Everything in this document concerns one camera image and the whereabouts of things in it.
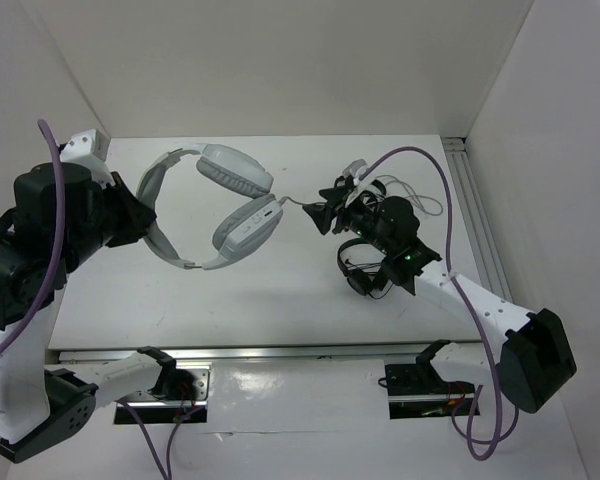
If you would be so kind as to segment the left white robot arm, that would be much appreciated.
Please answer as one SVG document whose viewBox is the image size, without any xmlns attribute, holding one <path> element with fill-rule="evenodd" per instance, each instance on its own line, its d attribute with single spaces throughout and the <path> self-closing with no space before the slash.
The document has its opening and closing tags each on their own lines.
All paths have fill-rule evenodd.
<svg viewBox="0 0 600 480">
<path fill-rule="evenodd" d="M 45 352 L 70 275 L 104 247 L 133 244 L 155 220 L 120 178 L 99 185 L 81 165 L 18 176 L 0 217 L 0 455 L 26 461 L 76 435 L 94 411 L 136 391 L 176 390 L 175 360 L 154 347 L 92 374 L 49 370 Z"/>
</svg>

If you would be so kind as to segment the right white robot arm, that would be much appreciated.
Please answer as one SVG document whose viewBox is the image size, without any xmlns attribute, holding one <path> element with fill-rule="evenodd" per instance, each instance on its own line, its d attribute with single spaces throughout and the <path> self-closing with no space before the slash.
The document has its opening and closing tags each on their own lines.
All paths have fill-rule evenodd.
<svg viewBox="0 0 600 480">
<path fill-rule="evenodd" d="M 356 199 L 341 184 L 320 191 L 321 201 L 304 206 L 321 234 L 349 231 L 382 253 L 380 271 L 394 285 L 421 296 L 451 315 L 477 322 L 487 335 L 504 396 L 535 413 L 577 371 L 562 320 L 509 303 L 455 273 L 418 237 L 412 204 L 398 196 L 364 191 Z"/>
</svg>

